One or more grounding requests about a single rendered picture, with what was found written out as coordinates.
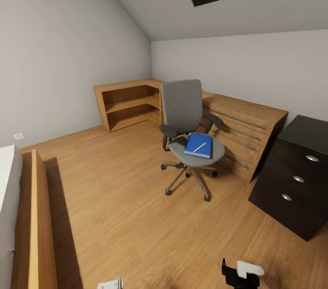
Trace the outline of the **swivel chair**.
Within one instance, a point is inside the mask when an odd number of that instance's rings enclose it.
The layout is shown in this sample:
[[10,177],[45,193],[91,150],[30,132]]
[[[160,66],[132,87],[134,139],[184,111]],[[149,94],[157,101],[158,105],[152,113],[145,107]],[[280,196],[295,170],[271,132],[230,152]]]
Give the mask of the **swivel chair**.
[[[164,125],[159,125],[160,131],[164,134],[163,149],[166,152],[172,152],[180,162],[162,162],[161,169],[165,169],[164,164],[175,165],[178,169],[185,167],[171,185],[165,190],[166,195],[170,195],[170,189],[177,180],[186,172],[186,177],[190,172],[198,181],[200,187],[205,193],[204,200],[210,200],[210,197],[200,182],[193,168],[203,168],[214,170],[212,175],[216,177],[218,172],[216,168],[209,167],[219,161],[225,155],[224,145],[215,137],[211,136],[210,158],[199,157],[184,153],[184,149],[189,137],[189,133],[195,132],[203,117],[202,87],[198,79],[170,81],[161,84],[162,102],[164,111]],[[208,132],[213,123],[223,125],[220,117],[212,114],[206,114],[210,123],[202,135],[209,136]],[[166,148],[169,137],[169,147]]]

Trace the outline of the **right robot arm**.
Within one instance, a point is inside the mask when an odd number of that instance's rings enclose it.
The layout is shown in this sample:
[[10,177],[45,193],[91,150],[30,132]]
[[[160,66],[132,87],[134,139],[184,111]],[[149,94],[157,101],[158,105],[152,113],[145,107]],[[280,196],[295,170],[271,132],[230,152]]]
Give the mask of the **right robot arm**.
[[260,286],[257,275],[264,274],[262,267],[241,260],[237,261],[237,267],[238,269],[226,267],[223,259],[221,271],[225,275],[226,284],[234,289],[257,289],[257,286]]

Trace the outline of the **folder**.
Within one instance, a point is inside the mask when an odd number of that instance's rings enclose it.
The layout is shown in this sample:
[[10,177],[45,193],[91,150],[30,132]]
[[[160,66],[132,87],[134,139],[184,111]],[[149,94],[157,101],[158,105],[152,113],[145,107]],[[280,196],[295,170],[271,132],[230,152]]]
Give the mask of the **folder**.
[[210,158],[211,136],[189,133],[184,149],[185,154]]

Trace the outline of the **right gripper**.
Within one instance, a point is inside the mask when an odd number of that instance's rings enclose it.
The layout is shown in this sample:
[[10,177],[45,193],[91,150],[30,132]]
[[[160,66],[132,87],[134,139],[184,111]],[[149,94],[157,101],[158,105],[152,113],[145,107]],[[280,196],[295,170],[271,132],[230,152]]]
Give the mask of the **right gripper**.
[[231,285],[234,289],[246,287],[248,289],[257,289],[260,286],[260,280],[257,274],[246,273],[246,279],[239,277],[237,269],[226,267],[225,259],[222,262],[222,274],[225,275],[226,284]]

